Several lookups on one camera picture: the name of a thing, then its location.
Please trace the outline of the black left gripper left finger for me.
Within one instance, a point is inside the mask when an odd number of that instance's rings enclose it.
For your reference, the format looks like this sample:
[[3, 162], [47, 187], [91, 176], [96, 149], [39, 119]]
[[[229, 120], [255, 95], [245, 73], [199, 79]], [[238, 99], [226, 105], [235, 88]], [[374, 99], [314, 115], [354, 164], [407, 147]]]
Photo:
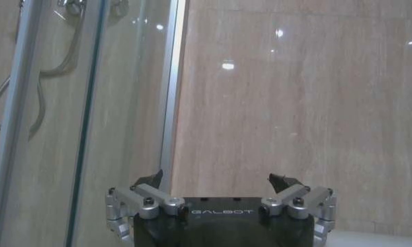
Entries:
[[187, 223], [187, 201], [159, 189], [163, 171], [106, 194], [106, 222], [121, 243], [158, 243]]

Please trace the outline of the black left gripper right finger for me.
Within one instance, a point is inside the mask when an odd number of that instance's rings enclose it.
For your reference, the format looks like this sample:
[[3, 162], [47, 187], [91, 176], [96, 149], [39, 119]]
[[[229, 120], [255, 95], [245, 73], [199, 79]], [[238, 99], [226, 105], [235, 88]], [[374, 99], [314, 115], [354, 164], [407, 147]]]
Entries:
[[270, 174], [277, 195], [261, 200], [261, 225], [269, 246], [326, 246], [335, 228], [337, 194], [298, 179]]

